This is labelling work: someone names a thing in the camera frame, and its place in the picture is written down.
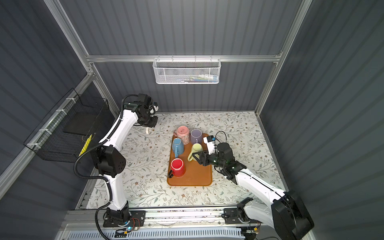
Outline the light green mug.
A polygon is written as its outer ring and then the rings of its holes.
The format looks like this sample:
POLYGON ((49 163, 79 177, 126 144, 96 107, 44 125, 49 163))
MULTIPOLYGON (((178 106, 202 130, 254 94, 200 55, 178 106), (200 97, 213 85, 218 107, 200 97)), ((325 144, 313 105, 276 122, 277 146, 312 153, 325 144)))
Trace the light green mug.
POLYGON ((193 144, 191 148, 191 152, 188 156, 188 161, 198 161, 200 159, 200 152, 202 152, 203 146, 199 143, 193 144))

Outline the red mug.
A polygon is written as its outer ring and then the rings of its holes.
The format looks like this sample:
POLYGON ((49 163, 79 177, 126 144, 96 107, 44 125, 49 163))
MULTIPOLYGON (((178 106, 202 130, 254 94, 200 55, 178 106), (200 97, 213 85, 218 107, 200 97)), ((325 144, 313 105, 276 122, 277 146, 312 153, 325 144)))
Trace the red mug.
POLYGON ((185 164, 182 159, 176 158, 173 159, 170 163, 170 171, 168 173, 168 178, 172 177, 182 177, 186 172, 185 164))

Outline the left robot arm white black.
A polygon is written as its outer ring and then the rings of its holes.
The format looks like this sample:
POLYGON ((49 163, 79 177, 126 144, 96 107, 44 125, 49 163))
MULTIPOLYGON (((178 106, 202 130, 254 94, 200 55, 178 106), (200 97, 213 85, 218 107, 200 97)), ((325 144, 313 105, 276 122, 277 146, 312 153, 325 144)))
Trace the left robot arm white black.
POLYGON ((146 94, 125 96, 111 129, 99 141, 99 146, 91 151, 95 168, 106 181, 108 189, 110 199, 106 214, 116 221, 126 223, 131 219, 121 175, 126 167, 126 159, 120 153, 123 142, 133 126, 155 127, 158 109, 158 104, 146 94))

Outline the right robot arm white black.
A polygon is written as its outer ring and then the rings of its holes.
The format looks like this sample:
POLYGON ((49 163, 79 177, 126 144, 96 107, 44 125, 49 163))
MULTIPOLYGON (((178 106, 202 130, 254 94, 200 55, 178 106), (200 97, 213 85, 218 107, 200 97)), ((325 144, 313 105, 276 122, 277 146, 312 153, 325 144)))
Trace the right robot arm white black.
POLYGON ((218 167, 228 180, 263 201, 262 204, 251 198, 241 201, 237 205, 241 222, 260 221, 274 228, 282 240, 300 240, 314 228, 309 211, 295 191, 285 192, 257 177, 235 160, 229 144, 220 143, 213 151, 196 152, 191 156, 202 166, 218 167))

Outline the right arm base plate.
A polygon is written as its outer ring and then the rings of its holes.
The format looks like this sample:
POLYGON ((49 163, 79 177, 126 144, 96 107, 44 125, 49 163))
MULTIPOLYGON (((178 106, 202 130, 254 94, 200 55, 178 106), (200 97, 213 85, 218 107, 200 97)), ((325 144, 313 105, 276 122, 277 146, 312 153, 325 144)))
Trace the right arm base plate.
POLYGON ((234 224, 261 224, 262 222, 257 220, 246 220, 243 221, 239 218, 237 208, 224 208, 224 212, 221 214, 221 217, 225 220, 227 225, 234 224))

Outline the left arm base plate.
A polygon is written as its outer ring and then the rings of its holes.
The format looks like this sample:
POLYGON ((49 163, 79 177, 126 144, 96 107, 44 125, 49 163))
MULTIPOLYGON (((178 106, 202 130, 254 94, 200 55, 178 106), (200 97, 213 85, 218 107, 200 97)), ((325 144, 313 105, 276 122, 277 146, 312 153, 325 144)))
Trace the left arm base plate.
POLYGON ((113 218, 107 212, 103 215, 104 228, 123 228, 123 227, 142 227, 146 219, 146 211, 130 211, 130 218, 128 220, 118 220, 113 218))

